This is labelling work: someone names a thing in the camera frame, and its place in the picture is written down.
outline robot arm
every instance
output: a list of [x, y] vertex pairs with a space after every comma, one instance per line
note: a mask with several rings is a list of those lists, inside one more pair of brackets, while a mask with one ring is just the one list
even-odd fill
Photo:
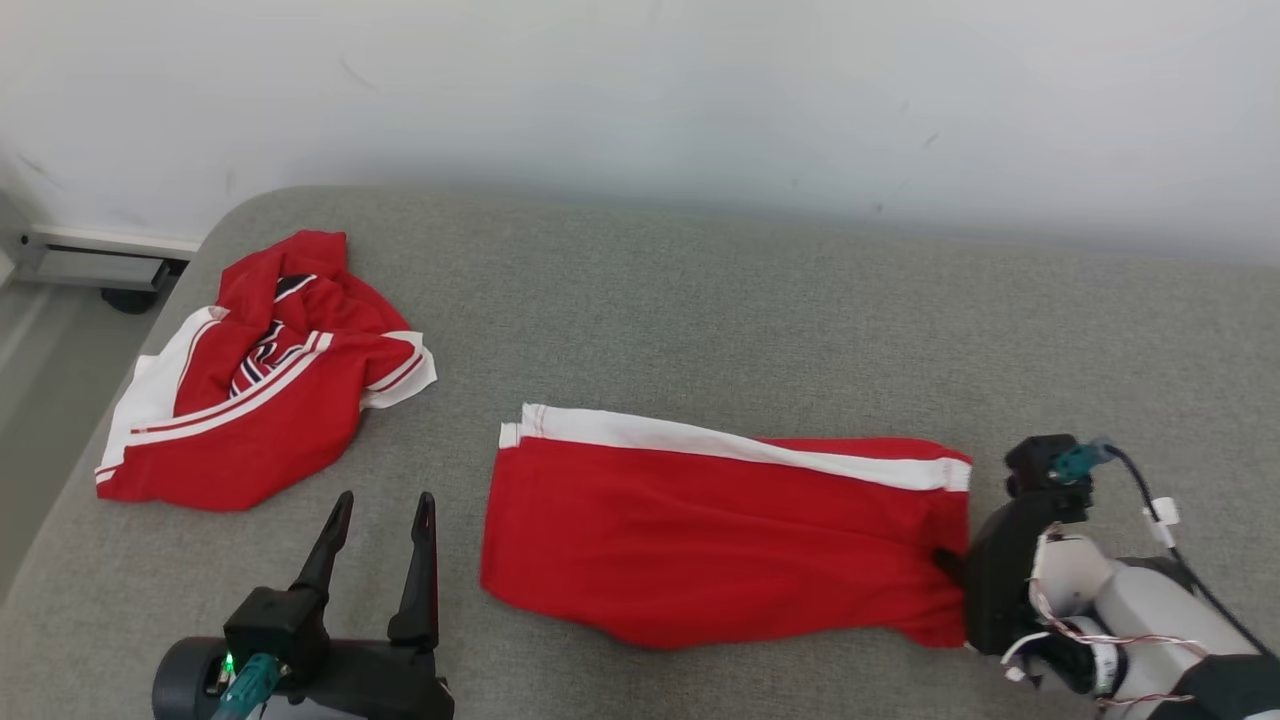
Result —
[[435, 675], [433, 652], [439, 629], [431, 493], [419, 498], [404, 594], [387, 625], [390, 642], [332, 641], [324, 628], [329, 578], [347, 539], [353, 502], [349, 491], [338, 498], [288, 591], [256, 588], [223, 626], [224, 638], [184, 638], [169, 648], [151, 689], [156, 720], [210, 720], [220, 705], [225, 714], [229, 675], [246, 673], [251, 659], [269, 659], [279, 674], [278, 684], [266, 688], [274, 701], [264, 698], [251, 715], [255, 719], [453, 717], [453, 697], [444, 678]]
[[1061, 529], [1088, 519], [1097, 447], [1034, 437], [1006, 456], [1012, 502], [965, 565], [969, 644], [1010, 679], [1039, 685], [1052, 670], [1107, 717], [1280, 719], [1280, 662], [1192, 594], [1180, 556], [1114, 560]]

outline gray couch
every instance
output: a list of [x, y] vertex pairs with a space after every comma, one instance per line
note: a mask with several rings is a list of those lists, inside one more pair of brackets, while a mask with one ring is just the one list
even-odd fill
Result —
[[[426, 336], [440, 380], [366, 414], [332, 468], [237, 515], [93, 496], [105, 424], [0, 615], [0, 717], [147, 717], [179, 637], [218, 634], [287, 584], [356, 492], [326, 614], [381, 637], [421, 489], [439, 502], [442, 670], [458, 717], [1085, 717], [991, 659], [881, 629], [648, 652], [481, 592], [498, 423], [525, 401], [749, 436], [906, 434], [975, 459], [972, 520], [1004, 502], [1028, 434], [1108, 433], [1180, 501], [1181, 546], [1280, 644], [1280, 273], [780, 225], [296, 188], [232, 211], [145, 351], [215, 296], [219, 270], [300, 228], [349, 233], [353, 270]], [[1100, 473], [1088, 532], [1153, 552], [1138, 495]]]

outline black wheel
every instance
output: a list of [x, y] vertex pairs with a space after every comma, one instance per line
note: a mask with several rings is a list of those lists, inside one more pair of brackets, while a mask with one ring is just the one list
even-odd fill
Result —
[[227, 657], [221, 638], [183, 638], [169, 648], [151, 684], [156, 720], [207, 720], [218, 710], [218, 670]]
[[159, 292], [147, 290], [102, 288], [102, 300], [125, 315], [141, 315], [146, 313], [147, 310], [155, 307], [156, 299], [159, 297]]

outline floor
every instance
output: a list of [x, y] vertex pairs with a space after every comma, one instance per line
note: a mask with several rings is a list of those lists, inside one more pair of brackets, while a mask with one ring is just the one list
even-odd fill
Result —
[[93, 288], [0, 287], [0, 603], [159, 310], [125, 315]]

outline black cable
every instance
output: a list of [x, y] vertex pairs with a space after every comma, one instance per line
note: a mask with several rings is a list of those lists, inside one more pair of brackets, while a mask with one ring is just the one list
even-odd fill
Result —
[[[1142, 500], [1143, 502], [1147, 503], [1147, 510], [1151, 512], [1151, 520], [1153, 523], [1158, 521], [1160, 514], [1156, 512], [1156, 502], [1151, 498], [1151, 488], [1147, 487], [1147, 480], [1142, 477], [1142, 473], [1138, 471], [1138, 465], [1134, 464], [1133, 459], [1129, 457], [1123, 450], [1120, 450], [1114, 445], [1105, 445], [1102, 446], [1102, 448], [1110, 452], [1111, 455], [1119, 457], [1120, 461], [1124, 462], [1124, 466], [1129, 469], [1129, 474], [1133, 475], [1134, 482], [1138, 483], [1138, 491], [1142, 492]], [[1251, 633], [1249, 629], [1244, 626], [1244, 623], [1240, 623], [1240, 620], [1235, 615], [1233, 615], [1231, 611], [1228, 610], [1225, 605], [1222, 605], [1222, 601], [1220, 601], [1217, 596], [1213, 594], [1213, 591], [1208, 589], [1208, 585], [1204, 584], [1204, 580], [1199, 579], [1199, 575], [1197, 575], [1196, 571], [1192, 570], [1192, 566], [1187, 564], [1187, 559], [1183, 557], [1183, 553], [1179, 552], [1176, 547], [1170, 547], [1169, 555], [1172, 556], [1174, 562], [1178, 562], [1178, 566], [1181, 568], [1183, 573], [1187, 573], [1187, 577], [1190, 578], [1192, 584], [1196, 585], [1197, 589], [1199, 589], [1202, 596], [1204, 596], [1204, 600], [1207, 600], [1208, 603], [1212, 605], [1213, 609], [1217, 610], [1219, 614], [1222, 615], [1222, 618], [1225, 618], [1226, 621], [1230, 623], [1233, 628], [1235, 628], [1235, 632], [1240, 633], [1240, 635], [1243, 635], [1244, 639], [1247, 639], [1249, 644], [1257, 648], [1257, 651], [1262, 653], [1265, 657], [1276, 660], [1276, 655], [1271, 652], [1271, 648], [1268, 648], [1261, 639], [1258, 639], [1257, 635]]]

